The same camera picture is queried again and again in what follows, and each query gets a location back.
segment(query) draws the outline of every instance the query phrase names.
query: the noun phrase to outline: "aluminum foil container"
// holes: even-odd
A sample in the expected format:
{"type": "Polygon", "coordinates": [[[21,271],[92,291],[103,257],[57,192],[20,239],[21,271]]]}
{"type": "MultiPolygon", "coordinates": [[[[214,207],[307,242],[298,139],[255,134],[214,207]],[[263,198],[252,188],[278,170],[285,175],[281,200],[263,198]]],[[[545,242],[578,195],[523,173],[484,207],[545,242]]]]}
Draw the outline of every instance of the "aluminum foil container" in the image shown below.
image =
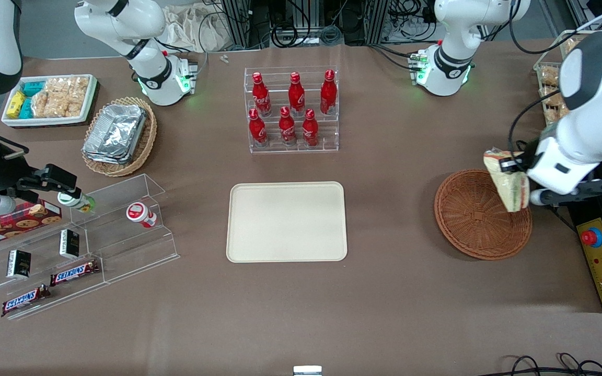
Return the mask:
{"type": "Polygon", "coordinates": [[[83,154],[98,162],[120,165],[131,162],[145,117],[145,110],[137,105],[108,105],[83,144],[83,154]]]}

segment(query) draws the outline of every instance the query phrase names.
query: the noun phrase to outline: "coca-cola bottle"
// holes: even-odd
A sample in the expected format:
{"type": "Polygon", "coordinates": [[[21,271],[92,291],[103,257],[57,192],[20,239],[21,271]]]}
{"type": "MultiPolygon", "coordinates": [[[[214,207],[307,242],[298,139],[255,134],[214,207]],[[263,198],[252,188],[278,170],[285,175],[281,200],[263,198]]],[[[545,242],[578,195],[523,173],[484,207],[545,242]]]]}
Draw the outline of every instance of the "coca-cola bottle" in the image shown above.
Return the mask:
{"type": "Polygon", "coordinates": [[[336,114],[336,97],[339,90],[334,82],[335,78],[336,72],[331,69],[325,72],[325,83],[322,84],[322,89],[320,90],[320,111],[325,115],[336,114]]]}
{"type": "Polygon", "coordinates": [[[255,105],[263,117],[271,116],[271,97],[268,94],[268,88],[263,83],[260,72],[252,74],[254,87],[252,88],[252,96],[255,99],[255,105]]]}
{"type": "Polygon", "coordinates": [[[306,146],[311,148],[317,146],[318,129],[319,126],[315,120],[315,111],[312,109],[306,110],[306,119],[303,121],[303,139],[306,141],[306,146]]]}
{"type": "Polygon", "coordinates": [[[286,105],[280,109],[280,121],[277,124],[280,127],[282,143],[285,146],[293,147],[296,145],[296,134],[294,133],[294,119],[290,117],[290,110],[286,105]]]}
{"type": "Polygon", "coordinates": [[[290,107],[295,118],[304,116],[306,110],[306,91],[301,86],[301,75],[298,72],[290,74],[290,107]]]}
{"type": "Polygon", "coordinates": [[[250,135],[254,140],[255,147],[263,148],[268,146],[268,135],[266,135],[265,125],[260,119],[256,109],[251,109],[248,113],[250,117],[250,135]]]}

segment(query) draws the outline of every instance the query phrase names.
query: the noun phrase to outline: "yellow snack box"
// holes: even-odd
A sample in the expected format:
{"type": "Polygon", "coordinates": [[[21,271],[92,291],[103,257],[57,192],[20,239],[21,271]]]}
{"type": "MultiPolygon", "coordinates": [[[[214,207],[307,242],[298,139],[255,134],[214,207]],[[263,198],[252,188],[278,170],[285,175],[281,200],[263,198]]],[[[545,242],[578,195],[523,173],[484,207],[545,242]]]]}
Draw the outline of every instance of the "yellow snack box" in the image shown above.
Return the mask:
{"type": "Polygon", "coordinates": [[[17,119],[20,115],[20,109],[25,102],[25,95],[21,91],[17,91],[10,99],[10,104],[6,109],[6,116],[10,119],[17,119]]]}

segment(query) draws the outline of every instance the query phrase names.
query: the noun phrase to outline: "emergency stop button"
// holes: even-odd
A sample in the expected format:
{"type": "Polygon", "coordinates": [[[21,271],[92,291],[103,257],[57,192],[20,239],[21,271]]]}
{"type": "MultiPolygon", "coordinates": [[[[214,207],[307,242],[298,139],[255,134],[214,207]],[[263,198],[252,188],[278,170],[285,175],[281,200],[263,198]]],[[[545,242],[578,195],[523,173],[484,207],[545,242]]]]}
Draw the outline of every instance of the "emergency stop button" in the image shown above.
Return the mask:
{"type": "Polygon", "coordinates": [[[585,231],[582,231],[580,234],[580,240],[582,241],[582,244],[593,248],[598,248],[602,245],[602,233],[597,228],[589,228],[585,231]]]}

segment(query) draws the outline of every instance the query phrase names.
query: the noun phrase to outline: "coca-cola logo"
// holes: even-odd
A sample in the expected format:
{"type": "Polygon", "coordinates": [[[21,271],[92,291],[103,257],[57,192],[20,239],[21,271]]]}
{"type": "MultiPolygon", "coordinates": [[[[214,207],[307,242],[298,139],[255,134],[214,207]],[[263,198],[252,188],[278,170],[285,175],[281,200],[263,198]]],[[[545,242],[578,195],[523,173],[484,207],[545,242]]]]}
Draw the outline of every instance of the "coca-cola logo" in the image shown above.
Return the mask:
{"type": "Polygon", "coordinates": [[[264,97],[264,98],[257,98],[256,96],[255,98],[255,103],[257,104],[266,104],[268,103],[268,96],[264,97]]]}

